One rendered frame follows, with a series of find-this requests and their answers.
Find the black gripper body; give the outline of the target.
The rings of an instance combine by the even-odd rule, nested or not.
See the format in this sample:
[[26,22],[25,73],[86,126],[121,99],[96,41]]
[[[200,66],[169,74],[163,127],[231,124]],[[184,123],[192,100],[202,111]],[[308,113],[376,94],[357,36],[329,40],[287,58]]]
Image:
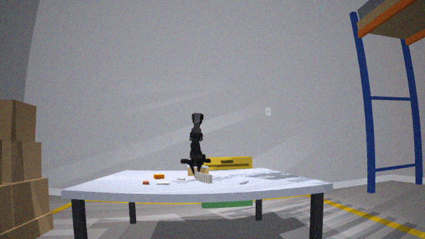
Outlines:
[[[198,155],[201,152],[200,152],[200,150],[199,151],[191,151],[191,156],[192,156],[192,153],[195,153],[195,154]],[[203,162],[198,162],[198,163],[210,163],[210,162],[211,162],[211,159],[206,158],[206,159],[203,159]],[[181,159],[181,163],[182,164],[193,164],[193,163],[196,163],[196,162],[193,161],[193,160],[189,160],[189,159]]]

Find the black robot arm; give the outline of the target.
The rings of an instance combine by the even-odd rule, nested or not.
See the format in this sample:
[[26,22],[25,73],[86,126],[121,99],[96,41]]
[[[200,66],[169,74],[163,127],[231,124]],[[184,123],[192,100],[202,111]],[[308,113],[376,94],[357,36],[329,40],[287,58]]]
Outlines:
[[[201,128],[200,128],[200,125],[202,124],[202,121],[203,121],[203,116],[204,116],[203,114],[198,114],[198,113],[192,114],[194,127],[191,129],[190,138],[189,138],[189,141],[192,141],[190,144],[191,150],[190,150],[189,158],[191,158],[191,160],[196,162],[196,163],[193,163],[194,167],[197,167],[198,162],[203,162],[203,159],[206,159],[206,156],[202,155],[200,143],[199,143],[200,141],[203,140],[203,134],[201,133]],[[191,151],[199,151],[199,150],[201,153],[199,153],[198,155],[195,153],[192,153],[192,156],[191,156]]]

